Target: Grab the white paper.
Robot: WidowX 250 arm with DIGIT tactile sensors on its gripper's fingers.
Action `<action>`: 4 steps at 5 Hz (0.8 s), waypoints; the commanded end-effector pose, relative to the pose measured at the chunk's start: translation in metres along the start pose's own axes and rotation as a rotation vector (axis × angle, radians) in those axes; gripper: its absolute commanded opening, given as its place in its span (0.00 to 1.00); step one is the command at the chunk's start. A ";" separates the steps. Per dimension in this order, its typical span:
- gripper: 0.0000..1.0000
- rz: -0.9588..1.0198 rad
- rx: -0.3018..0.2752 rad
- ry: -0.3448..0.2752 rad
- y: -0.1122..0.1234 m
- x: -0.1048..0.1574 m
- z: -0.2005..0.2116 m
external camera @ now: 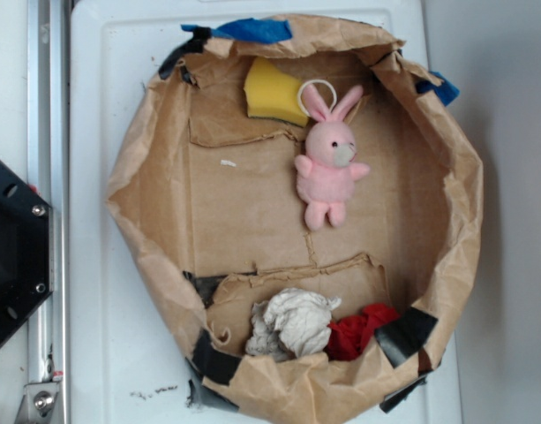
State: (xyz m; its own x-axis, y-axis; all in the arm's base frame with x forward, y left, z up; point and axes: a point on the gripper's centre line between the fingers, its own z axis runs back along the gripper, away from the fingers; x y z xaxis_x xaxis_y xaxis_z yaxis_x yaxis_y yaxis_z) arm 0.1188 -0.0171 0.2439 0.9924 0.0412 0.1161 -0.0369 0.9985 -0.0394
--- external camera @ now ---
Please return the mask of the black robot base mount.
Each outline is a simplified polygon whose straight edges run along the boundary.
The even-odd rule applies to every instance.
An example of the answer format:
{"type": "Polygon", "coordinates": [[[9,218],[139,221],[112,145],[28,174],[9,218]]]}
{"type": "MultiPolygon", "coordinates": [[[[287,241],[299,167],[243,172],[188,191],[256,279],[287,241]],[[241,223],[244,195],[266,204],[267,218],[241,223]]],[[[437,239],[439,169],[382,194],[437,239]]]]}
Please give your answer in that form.
{"type": "Polygon", "coordinates": [[[50,295],[50,211],[0,161],[0,349],[50,295]]]}

